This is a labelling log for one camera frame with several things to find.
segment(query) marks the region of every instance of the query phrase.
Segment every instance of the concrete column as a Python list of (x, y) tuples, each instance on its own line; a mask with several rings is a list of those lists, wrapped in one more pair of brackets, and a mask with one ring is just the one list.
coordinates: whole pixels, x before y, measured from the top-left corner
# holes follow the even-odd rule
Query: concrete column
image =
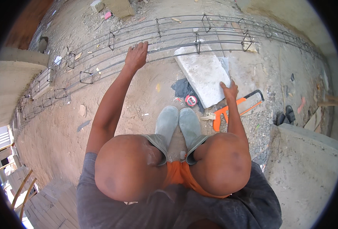
[(7, 181), (7, 177), (6, 177), (6, 174), (5, 174), (5, 172), (4, 172), (3, 169), (0, 170), (0, 181), (1, 181), (1, 183), (3, 183), (3, 184), (5, 184), (6, 181)]

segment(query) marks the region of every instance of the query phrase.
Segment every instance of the gray shirt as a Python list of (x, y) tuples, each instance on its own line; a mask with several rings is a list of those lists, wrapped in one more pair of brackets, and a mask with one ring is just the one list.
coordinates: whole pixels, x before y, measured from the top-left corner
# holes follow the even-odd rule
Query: gray shirt
[(95, 153), (87, 153), (77, 186), (77, 214), (85, 228), (185, 229), (200, 219), (223, 228), (279, 228), (281, 207), (259, 165), (252, 162), (247, 185), (225, 199), (208, 198), (182, 185), (170, 185), (127, 205), (104, 195), (94, 180)]

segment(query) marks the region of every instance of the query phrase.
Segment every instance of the concrete wall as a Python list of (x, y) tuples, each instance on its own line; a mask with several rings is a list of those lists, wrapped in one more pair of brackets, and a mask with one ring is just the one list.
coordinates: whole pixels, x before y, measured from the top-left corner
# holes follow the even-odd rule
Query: concrete wall
[(52, 3), (53, 0), (30, 0), (11, 28), (5, 46), (28, 49), (39, 22)]
[(48, 66), (49, 55), (3, 48), (0, 53), (0, 127), (11, 122), (18, 100), (29, 83)]
[(265, 176), (280, 201), (281, 228), (310, 228), (338, 179), (338, 141), (289, 124), (272, 126)]
[[(297, 35), (314, 44), (326, 57), (330, 71), (329, 89), (338, 96), (338, 54), (333, 40), (307, 0), (237, 0), (243, 12), (267, 16), (293, 30)], [(338, 107), (331, 137), (338, 140)]]

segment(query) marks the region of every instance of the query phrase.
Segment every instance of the concrete beam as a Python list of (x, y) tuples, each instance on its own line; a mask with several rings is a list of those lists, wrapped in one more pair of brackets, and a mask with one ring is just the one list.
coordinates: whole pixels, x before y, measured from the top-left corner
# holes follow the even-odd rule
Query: concrete beam
[(8, 148), (0, 151), (0, 161), (2, 161), (3, 159), (7, 158), (11, 154), (12, 154), (11, 147), (8, 147)]
[(310, 228), (338, 180), (338, 141), (289, 124), (271, 131), (265, 176), (280, 201), (282, 228)]
[(5, 47), (0, 52), (0, 127), (8, 125), (30, 82), (48, 66), (49, 55)]

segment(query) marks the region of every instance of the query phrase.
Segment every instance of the man's arm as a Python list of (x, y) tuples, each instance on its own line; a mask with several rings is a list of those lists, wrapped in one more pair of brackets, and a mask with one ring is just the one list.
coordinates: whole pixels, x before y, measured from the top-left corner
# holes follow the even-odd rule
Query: man's arm
[(131, 80), (146, 63), (147, 48), (148, 42), (145, 41), (128, 49), (121, 73), (103, 96), (95, 114), (86, 152), (98, 154), (102, 146), (114, 137)]
[(241, 140), (243, 140), (246, 143), (249, 152), (248, 138), (245, 134), (244, 126), (241, 122), (236, 104), (236, 96), (239, 92), (239, 90), (237, 89), (237, 85), (235, 85), (234, 80), (232, 80), (230, 88), (226, 87), (223, 82), (220, 82), (220, 85), (223, 89), (226, 103), (229, 106), (229, 120), (227, 123), (227, 132), (233, 133), (237, 135)]

